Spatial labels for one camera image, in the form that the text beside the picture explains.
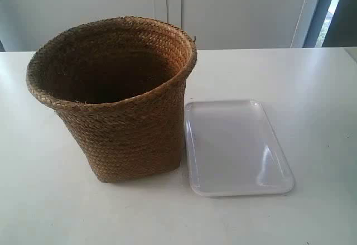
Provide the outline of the brown woven straw basket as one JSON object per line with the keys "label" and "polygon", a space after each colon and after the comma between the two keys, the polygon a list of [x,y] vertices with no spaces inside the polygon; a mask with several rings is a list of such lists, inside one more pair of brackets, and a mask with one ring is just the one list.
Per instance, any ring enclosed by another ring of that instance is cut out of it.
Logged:
{"label": "brown woven straw basket", "polygon": [[195,41],[181,28],[124,16],[70,28],[27,66],[29,92],[72,134],[101,182],[172,171],[185,151]]}

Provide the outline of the white rectangular plastic tray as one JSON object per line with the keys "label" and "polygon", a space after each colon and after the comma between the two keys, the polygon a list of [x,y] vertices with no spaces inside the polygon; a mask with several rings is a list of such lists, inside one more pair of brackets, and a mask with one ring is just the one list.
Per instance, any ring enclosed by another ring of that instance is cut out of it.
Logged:
{"label": "white rectangular plastic tray", "polygon": [[186,104],[185,137],[189,182],[198,195],[272,195],[294,188],[294,175],[256,100]]}

